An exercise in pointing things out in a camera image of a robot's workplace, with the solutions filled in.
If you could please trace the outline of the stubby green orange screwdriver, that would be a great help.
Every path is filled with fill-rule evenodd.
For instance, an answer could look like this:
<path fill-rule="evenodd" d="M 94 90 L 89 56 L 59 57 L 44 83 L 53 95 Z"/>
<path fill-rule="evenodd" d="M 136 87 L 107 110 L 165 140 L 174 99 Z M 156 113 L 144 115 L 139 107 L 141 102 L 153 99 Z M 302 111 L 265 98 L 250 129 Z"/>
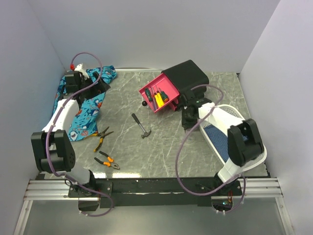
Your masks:
<path fill-rule="evenodd" d="M 168 102 L 168 101 L 169 101 L 168 95 L 167 95 L 162 89 L 159 88 L 158 90 L 159 90 L 159 92 L 160 92 L 162 101 L 163 101 L 164 103 Z"/>

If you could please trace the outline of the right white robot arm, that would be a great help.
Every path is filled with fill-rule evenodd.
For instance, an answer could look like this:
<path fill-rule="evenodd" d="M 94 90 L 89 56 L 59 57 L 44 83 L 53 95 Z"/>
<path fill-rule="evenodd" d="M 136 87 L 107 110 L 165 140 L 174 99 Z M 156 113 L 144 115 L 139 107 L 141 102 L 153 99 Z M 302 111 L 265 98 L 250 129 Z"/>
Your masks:
<path fill-rule="evenodd" d="M 229 105 L 218 105 L 192 91 L 183 94 L 182 126 L 189 136 L 199 129 L 223 163 L 214 190 L 225 195 L 243 172 L 262 164 L 267 157 L 257 123 L 245 119 Z"/>

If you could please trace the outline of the black drawer cabinet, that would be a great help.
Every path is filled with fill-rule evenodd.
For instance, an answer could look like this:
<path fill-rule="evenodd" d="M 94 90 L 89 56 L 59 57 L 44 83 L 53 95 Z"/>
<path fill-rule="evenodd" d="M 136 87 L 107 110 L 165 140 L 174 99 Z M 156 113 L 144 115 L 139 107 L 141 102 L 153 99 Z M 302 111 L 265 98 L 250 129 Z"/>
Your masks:
<path fill-rule="evenodd" d="M 172 66 L 163 70 L 161 73 L 164 73 L 177 88 L 179 102 L 180 96 L 188 90 L 198 85 L 209 84 L 208 76 L 192 60 Z M 199 95 L 205 93 L 206 90 L 206 87 L 199 87 L 192 91 Z"/>

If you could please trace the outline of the blue red screwdriver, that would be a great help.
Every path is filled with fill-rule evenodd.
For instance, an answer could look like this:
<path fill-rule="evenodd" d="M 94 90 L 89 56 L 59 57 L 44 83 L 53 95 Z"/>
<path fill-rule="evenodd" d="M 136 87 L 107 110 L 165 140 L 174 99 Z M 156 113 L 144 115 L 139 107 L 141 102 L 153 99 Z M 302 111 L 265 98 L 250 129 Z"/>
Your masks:
<path fill-rule="evenodd" d="M 152 101 L 153 101 L 153 107 L 154 107 L 154 110 L 156 111 L 158 109 L 158 105 L 157 105 L 157 102 L 153 93 L 151 93 L 151 96 L 152 96 Z"/>

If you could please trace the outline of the pink top drawer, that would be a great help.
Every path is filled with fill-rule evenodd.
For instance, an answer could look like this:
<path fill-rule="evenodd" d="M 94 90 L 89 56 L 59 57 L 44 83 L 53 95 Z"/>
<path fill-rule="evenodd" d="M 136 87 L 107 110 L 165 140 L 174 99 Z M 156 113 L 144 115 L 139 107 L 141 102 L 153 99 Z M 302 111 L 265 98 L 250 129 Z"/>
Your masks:
<path fill-rule="evenodd" d="M 177 109 L 179 92 L 164 73 L 139 89 L 139 93 L 154 113 L 165 107 Z"/>

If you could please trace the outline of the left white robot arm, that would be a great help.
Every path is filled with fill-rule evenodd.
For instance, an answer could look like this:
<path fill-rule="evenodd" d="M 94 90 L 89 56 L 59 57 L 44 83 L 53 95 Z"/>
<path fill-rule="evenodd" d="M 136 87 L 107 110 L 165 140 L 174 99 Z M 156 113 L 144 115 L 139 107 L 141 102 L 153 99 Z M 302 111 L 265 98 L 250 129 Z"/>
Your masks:
<path fill-rule="evenodd" d="M 42 131 L 31 135 L 37 169 L 64 177 L 73 186 L 79 187 L 87 197 L 97 193 L 97 184 L 90 170 L 76 164 L 75 152 L 67 132 L 83 103 L 110 88 L 101 75 L 101 71 L 93 72 L 92 76 L 77 70 L 67 71 L 51 120 Z"/>

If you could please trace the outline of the green handle screwdriver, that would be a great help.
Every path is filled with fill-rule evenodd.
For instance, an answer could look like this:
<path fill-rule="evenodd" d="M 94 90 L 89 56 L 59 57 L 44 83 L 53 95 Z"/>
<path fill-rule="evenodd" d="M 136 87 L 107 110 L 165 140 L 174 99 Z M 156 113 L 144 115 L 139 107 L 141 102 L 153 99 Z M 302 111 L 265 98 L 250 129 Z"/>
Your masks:
<path fill-rule="evenodd" d="M 145 94 L 146 94 L 146 97 L 147 97 L 148 101 L 152 102 L 153 98 L 152 98 L 151 92 L 150 92 L 150 90 L 148 88 L 145 88 Z"/>

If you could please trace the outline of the yellow handle screwdriver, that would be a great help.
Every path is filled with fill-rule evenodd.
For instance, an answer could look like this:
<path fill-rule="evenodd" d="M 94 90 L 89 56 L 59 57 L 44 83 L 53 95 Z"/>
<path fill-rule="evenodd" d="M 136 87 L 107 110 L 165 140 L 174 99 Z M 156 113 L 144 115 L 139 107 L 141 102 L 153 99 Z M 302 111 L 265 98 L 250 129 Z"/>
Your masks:
<path fill-rule="evenodd" d="M 162 99 L 162 96 L 158 90 L 158 88 L 156 87 L 156 93 L 157 93 L 157 96 L 158 96 L 158 99 L 159 99 L 159 102 L 161 104 L 161 107 L 164 106 L 164 102 L 163 102 L 163 99 Z"/>
<path fill-rule="evenodd" d="M 152 89 L 152 92 L 153 92 L 153 95 L 154 95 L 154 98 L 156 100 L 156 104 L 157 104 L 157 109 L 160 108 L 160 104 L 159 104 L 159 99 L 158 99 L 158 96 L 156 94 L 156 92 L 154 91 L 153 87 L 151 87 Z"/>

